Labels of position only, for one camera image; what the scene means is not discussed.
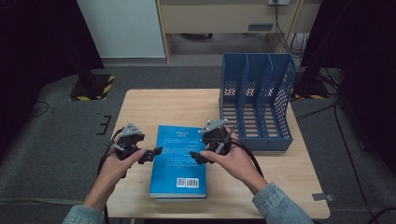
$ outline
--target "hand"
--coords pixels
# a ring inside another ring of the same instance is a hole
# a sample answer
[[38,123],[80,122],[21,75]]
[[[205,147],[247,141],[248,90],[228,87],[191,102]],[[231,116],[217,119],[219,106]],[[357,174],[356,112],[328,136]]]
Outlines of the hand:
[[[225,127],[225,129],[228,133],[231,131],[228,127]],[[238,140],[236,133],[232,133],[231,138]],[[241,147],[232,144],[230,152],[225,156],[208,150],[200,153],[208,160],[218,163],[234,178],[242,181],[253,194],[256,194],[268,184],[256,170],[246,151]]]
[[106,202],[113,193],[116,184],[131,166],[137,162],[146,152],[140,149],[127,159],[120,161],[114,152],[114,147],[109,150],[109,154],[102,166],[99,176],[96,178],[93,187],[84,201],[84,205],[103,211]]

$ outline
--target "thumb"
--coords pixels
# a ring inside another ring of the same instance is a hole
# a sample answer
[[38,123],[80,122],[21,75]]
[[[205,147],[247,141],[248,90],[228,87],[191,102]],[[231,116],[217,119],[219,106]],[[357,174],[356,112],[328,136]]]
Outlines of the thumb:
[[140,160],[140,158],[142,158],[142,156],[146,153],[146,151],[147,150],[145,148],[136,151],[134,154],[132,154],[130,157],[124,160],[125,166],[128,168],[131,167],[135,162],[137,162],[138,160]]
[[213,162],[219,163],[219,161],[221,160],[221,156],[219,154],[217,154],[216,152],[204,150],[204,151],[200,151],[200,154],[201,154],[201,156],[203,156]]

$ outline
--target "barcode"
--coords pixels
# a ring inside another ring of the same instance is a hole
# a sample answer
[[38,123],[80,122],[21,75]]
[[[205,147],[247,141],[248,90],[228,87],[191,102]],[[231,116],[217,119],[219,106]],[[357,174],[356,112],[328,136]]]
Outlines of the barcode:
[[199,179],[186,178],[186,188],[199,188]]
[[177,188],[186,188],[186,178],[178,178],[176,187]]

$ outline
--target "gray carpet floor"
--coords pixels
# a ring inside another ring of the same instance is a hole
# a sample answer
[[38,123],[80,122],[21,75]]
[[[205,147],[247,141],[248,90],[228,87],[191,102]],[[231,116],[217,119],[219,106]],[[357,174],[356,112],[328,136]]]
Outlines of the gray carpet floor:
[[[61,223],[71,205],[35,203],[31,199],[82,200],[90,190],[97,163],[114,129],[125,93],[130,89],[219,88],[220,66],[114,66],[116,76],[105,100],[74,102],[69,94],[77,76],[46,86],[30,118],[0,165],[0,223]],[[296,117],[326,107],[337,96],[291,103]],[[345,112],[337,114],[346,136],[367,203],[374,213],[396,206],[396,177],[374,152],[360,149]],[[105,135],[101,123],[111,116]],[[331,216],[321,223],[367,223],[370,214],[354,176],[332,108],[299,121],[309,155],[326,194]],[[30,199],[13,203],[14,199]],[[396,223],[389,212],[379,223]],[[112,218],[113,223],[119,220]]]

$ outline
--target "person's right hand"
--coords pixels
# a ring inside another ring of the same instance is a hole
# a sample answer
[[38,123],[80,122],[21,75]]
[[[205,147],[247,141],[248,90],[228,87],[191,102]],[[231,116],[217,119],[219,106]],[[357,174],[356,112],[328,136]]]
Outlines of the person's right hand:
[[[225,129],[228,133],[231,131],[228,127],[225,127]],[[238,140],[236,133],[232,133],[231,138]],[[256,170],[248,154],[241,147],[232,144],[230,152],[225,156],[208,150],[201,151],[200,153],[208,160],[218,163],[234,178],[242,181],[253,194],[256,194],[268,184]]]

